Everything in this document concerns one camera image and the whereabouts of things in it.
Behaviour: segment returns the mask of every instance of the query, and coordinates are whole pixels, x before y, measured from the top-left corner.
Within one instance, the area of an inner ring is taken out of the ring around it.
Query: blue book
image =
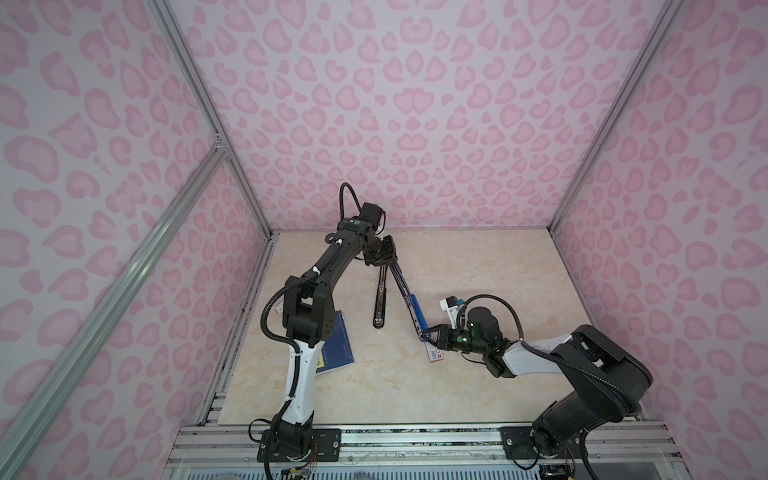
[[[320,357],[317,359],[317,372],[324,373],[354,363],[352,347],[346,334],[346,325],[341,311],[336,311],[336,321],[333,322],[331,336],[323,345]]]

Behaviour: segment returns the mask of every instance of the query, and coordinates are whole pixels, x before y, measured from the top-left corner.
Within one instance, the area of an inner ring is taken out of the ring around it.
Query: marble tabletop
[[[280,408],[288,347],[267,339],[259,317],[264,304],[289,275],[300,276],[320,257],[327,232],[282,233],[276,242],[257,307],[241,345],[220,425],[246,425]],[[399,264],[430,326],[448,323],[439,300],[492,293],[520,316],[528,340],[571,332],[589,323],[578,295],[546,230],[396,231]],[[483,365],[458,353],[430,363],[416,338],[394,279],[387,280],[386,324],[372,326],[379,269],[353,261],[336,284],[355,362],[317,376],[314,423],[530,422],[571,391],[562,375],[496,379]],[[477,300],[516,339],[508,311]],[[270,312],[270,329],[284,334]]]

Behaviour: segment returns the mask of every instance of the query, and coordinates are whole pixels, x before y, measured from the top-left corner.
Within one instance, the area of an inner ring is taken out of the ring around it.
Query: heart pattern
[[[141,0],[10,2],[0,12],[3,436],[213,138]],[[184,224],[21,478],[152,478],[167,457],[200,404],[261,242],[225,167],[193,214],[204,225]],[[191,231],[202,245],[226,236],[227,249],[203,260],[203,247],[187,245]],[[197,269],[217,261],[209,289],[192,293]],[[184,343],[167,322],[190,315],[174,301],[182,291],[208,307],[194,320],[210,334],[187,340],[189,361],[169,353],[169,370],[150,376],[159,348]],[[151,408],[157,414],[142,422]],[[139,424],[150,435],[134,441]]]
[[[667,423],[697,480],[763,475],[768,9],[758,3],[691,2],[556,235],[599,326],[653,373],[645,412]]]
[[[280,230],[548,225],[663,2],[171,4]]]

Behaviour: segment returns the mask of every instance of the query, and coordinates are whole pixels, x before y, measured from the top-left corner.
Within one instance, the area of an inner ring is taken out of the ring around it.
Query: beige table surface
[[[220,425],[271,418],[280,409],[288,346],[268,340],[259,318],[264,304],[289,275],[300,276],[320,257],[326,232],[282,233],[263,282],[257,308],[241,346]],[[571,332],[589,323],[546,230],[396,231],[399,264],[430,326],[449,323],[439,300],[492,293],[517,310],[528,340]],[[387,279],[386,324],[374,329],[373,303],[379,269],[354,260],[336,284],[355,362],[317,376],[314,423],[530,422],[571,391],[562,375],[535,374],[496,379],[483,365],[444,352],[429,363],[408,310],[391,276]],[[487,306],[502,332],[516,339],[509,312]],[[272,311],[270,329],[283,335]]]

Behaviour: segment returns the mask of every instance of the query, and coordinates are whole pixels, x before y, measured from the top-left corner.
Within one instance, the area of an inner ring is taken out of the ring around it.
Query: pink heart-patterned wallpaper
[[[141,0],[0,12],[2,435],[212,137]]]
[[[661,0],[173,0],[277,229],[548,225]]]
[[[765,478],[768,4],[696,0],[557,242],[696,480]]]
[[[263,241],[222,165],[19,480],[158,478]]]

